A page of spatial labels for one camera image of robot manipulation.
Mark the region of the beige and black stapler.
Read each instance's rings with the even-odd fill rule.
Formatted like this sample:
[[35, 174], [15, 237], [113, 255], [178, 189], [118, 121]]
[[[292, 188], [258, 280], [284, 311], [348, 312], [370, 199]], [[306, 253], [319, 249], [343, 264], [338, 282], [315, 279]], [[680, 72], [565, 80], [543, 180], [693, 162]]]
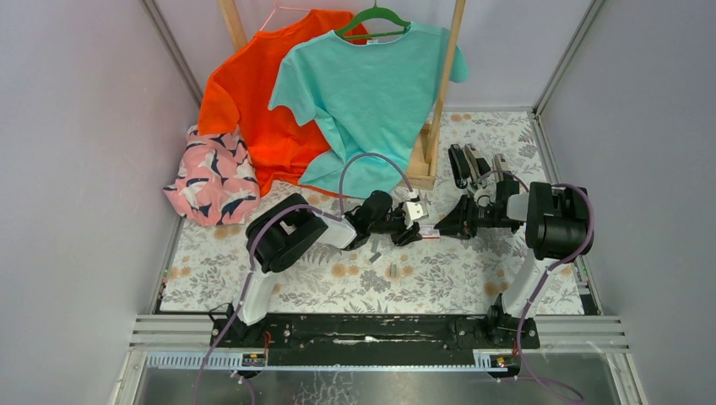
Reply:
[[466, 143], [463, 151], [469, 165], [471, 185], [474, 188], [487, 187], [485, 175], [491, 170], [487, 160], [472, 143]]

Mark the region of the red staple box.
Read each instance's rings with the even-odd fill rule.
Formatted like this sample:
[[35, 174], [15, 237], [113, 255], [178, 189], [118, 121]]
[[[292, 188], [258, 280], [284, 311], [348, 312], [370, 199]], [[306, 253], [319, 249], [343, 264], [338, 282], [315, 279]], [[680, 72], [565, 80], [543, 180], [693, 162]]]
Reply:
[[419, 235], [423, 240], [438, 240], [440, 238], [440, 231], [435, 229], [432, 225], [422, 225], [419, 230]]

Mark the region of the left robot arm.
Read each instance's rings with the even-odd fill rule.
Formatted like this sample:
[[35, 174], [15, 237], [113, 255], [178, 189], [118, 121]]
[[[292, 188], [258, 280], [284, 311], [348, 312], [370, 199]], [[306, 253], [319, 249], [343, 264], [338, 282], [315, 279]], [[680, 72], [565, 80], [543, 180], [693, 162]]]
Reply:
[[246, 229], [249, 275], [230, 336], [243, 347], [259, 341], [259, 324], [269, 312], [277, 277], [315, 244], [353, 251], [372, 235], [381, 234], [389, 235], [395, 246], [407, 246], [422, 239], [420, 221], [427, 216], [426, 204], [415, 191], [397, 204], [386, 192], [374, 191], [361, 205], [339, 216], [310, 205], [298, 193], [289, 195]]

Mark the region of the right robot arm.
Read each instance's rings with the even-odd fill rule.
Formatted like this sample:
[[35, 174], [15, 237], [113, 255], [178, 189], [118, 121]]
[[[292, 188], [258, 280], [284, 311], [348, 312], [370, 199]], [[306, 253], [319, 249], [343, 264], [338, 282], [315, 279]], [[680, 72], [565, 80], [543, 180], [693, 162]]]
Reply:
[[501, 170], [495, 198], [480, 204], [483, 191], [463, 195], [435, 225], [440, 235], [467, 240], [480, 229], [524, 230], [528, 253], [510, 286], [478, 322], [483, 341], [495, 348], [538, 343], [534, 313], [557, 267], [586, 254], [594, 242], [594, 208], [585, 188], [534, 181], [529, 186]]

